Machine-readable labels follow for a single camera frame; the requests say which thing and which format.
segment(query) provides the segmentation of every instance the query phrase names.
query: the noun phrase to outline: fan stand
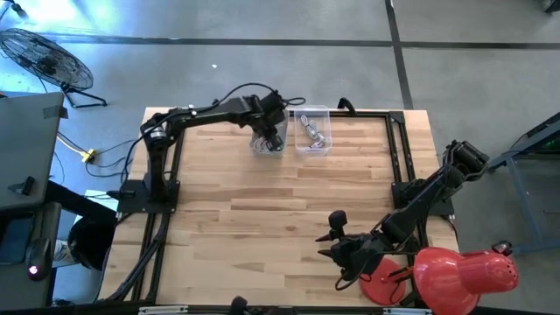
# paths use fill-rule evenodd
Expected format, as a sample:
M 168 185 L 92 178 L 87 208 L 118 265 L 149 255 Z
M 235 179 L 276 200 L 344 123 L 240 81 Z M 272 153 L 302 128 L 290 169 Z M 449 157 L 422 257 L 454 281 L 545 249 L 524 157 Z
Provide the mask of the fan stand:
M 105 101 L 105 99 L 102 99 L 101 97 L 95 96 L 95 95 L 91 95 L 82 91 L 78 91 L 77 89 L 73 88 L 73 87 L 69 87 L 67 84 L 63 84 L 62 86 L 60 86 L 60 89 L 62 89 L 62 93 L 64 93 L 64 96 L 68 99 L 68 101 L 70 102 L 70 105 L 72 106 L 73 109 L 84 109 L 84 108 L 88 108 L 88 107 L 97 107 L 97 106 L 107 106 L 107 101 Z M 92 98 L 94 100 L 97 101 L 101 101 L 98 103 L 91 103 L 91 104 L 84 104 L 84 105 L 76 105 L 76 103 L 70 98 L 70 95 L 68 95 L 69 93 L 77 93 L 79 95 L 84 95 L 87 96 L 89 98 Z

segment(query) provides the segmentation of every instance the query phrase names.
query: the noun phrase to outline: electric fan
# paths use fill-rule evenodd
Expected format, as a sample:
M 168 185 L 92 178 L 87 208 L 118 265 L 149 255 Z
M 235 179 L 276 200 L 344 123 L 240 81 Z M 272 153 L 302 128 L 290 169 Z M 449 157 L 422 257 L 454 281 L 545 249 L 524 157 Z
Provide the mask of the electric fan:
M 11 28 L 0 31 L 0 47 L 25 70 L 59 86 L 73 108 L 107 106 L 101 97 L 83 92 L 94 85 L 94 76 L 88 67 L 51 40 L 30 31 Z M 77 105 L 69 93 L 85 95 L 100 102 Z

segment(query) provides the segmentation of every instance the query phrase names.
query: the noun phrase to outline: yellow connector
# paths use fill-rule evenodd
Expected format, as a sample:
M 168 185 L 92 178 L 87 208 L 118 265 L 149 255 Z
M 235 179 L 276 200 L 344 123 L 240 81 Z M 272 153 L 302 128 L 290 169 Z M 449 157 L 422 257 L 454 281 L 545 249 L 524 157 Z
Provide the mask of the yellow connector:
M 94 159 L 95 151 L 94 151 L 94 149 L 89 149 L 88 152 L 81 152 L 80 155 L 82 156 L 81 162 L 87 163 L 87 162 L 91 161 L 92 159 Z

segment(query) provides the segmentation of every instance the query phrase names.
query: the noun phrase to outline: plastic bin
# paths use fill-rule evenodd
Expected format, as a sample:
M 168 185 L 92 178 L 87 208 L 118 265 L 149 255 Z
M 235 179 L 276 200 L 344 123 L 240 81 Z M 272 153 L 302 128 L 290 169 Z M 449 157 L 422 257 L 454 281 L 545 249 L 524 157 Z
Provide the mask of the plastic bin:
M 322 147 L 314 147 L 318 141 L 312 139 L 307 128 L 302 123 L 302 116 L 307 117 L 308 123 L 314 123 L 318 132 L 325 138 Z M 302 156 L 324 156 L 333 146 L 331 135 L 331 118 L 329 108 L 323 105 L 300 105 L 294 108 L 294 137 L 296 151 Z

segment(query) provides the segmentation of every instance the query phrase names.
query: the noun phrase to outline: red lamp shade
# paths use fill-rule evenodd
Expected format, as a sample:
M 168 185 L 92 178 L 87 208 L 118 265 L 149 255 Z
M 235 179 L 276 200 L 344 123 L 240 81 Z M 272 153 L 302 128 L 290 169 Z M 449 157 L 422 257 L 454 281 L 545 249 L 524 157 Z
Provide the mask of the red lamp shade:
M 437 315 L 468 314 L 481 294 L 511 291 L 519 283 L 514 263 L 491 251 L 425 248 L 416 256 L 413 275 L 420 296 Z

